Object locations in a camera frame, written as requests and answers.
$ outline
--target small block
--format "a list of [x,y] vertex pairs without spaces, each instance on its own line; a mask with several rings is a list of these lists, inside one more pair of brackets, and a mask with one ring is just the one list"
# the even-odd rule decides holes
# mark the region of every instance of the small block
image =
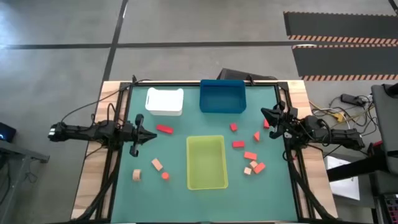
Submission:
[[230,124],[229,127],[231,128],[231,131],[238,130],[238,127],[237,127],[237,125],[235,123]]
[[260,173],[263,169],[265,169],[266,168],[266,165],[265,164],[263,164],[262,162],[260,162],[257,166],[256,166],[256,168],[254,168],[254,172],[256,173],[256,174],[258,174],[258,173]]
[[153,164],[154,167],[157,169],[157,171],[160,171],[160,170],[163,168],[162,164],[159,162],[158,159],[154,159],[154,160],[152,161],[152,164]]
[[269,123],[266,119],[264,119],[264,128],[269,129]]
[[233,141],[232,147],[244,147],[244,141]]
[[141,170],[139,170],[139,169],[133,170],[132,180],[133,181],[141,181]]
[[257,154],[253,152],[244,152],[243,157],[245,159],[257,160]]
[[251,161],[250,162],[250,166],[254,169],[256,168],[256,166],[258,165],[258,163],[256,161]]
[[254,133],[254,140],[256,140],[257,142],[260,141],[260,132],[259,131]]
[[167,134],[173,134],[173,132],[174,132],[174,129],[173,129],[173,128],[170,128],[170,127],[168,127],[168,126],[161,125],[161,124],[158,124],[158,125],[156,126],[156,130],[162,131],[162,132],[167,133]]
[[246,174],[246,175],[250,175],[250,174],[251,174],[251,169],[248,168],[248,167],[245,167],[243,172],[244,172],[244,174]]
[[169,179],[170,179],[169,173],[168,173],[168,172],[163,172],[162,178],[163,178],[164,180],[169,180]]

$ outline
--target white paper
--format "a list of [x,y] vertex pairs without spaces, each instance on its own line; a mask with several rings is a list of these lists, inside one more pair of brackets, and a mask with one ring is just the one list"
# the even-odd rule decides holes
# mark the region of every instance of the white paper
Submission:
[[[345,164],[349,164],[350,162],[336,159],[331,156],[326,157],[327,161],[327,169],[331,169],[334,167],[342,166]],[[339,180],[330,182],[330,188],[333,194],[339,195],[342,197],[348,197],[355,200],[359,200],[359,184],[358,177],[352,177],[349,179]]]

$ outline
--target red block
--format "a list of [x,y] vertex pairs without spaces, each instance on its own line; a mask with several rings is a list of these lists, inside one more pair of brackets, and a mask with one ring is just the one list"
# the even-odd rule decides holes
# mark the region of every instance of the red block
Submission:
[[264,119],[264,128],[269,129],[269,123],[266,119]]
[[237,125],[235,123],[230,124],[229,127],[231,128],[231,131],[238,130],[238,127],[237,127]]
[[162,132],[167,133],[167,134],[173,134],[173,131],[174,131],[173,128],[170,128],[170,127],[167,127],[167,126],[164,126],[164,125],[161,125],[161,124],[158,124],[156,126],[156,130],[162,131]]
[[254,140],[256,140],[257,142],[260,141],[260,132],[259,131],[254,133]]
[[232,147],[244,147],[244,141],[233,141]]
[[245,159],[251,159],[251,160],[256,160],[257,159],[257,154],[253,152],[244,152],[243,157]]
[[265,169],[266,168],[266,165],[265,164],[263,164],[262,162],[260,162],[257,166],[256,166],[256,168],[254,168],[254,172],[256,173],[256,174],[258,174],[258,173],[260,173],[263,169]]

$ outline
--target blue bin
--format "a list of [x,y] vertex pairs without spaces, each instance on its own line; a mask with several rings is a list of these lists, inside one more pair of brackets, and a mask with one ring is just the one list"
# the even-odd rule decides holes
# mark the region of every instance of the blue bin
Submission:
[[202,80],[200,110],[204,113],[242,113],[246,89],[242,80]]

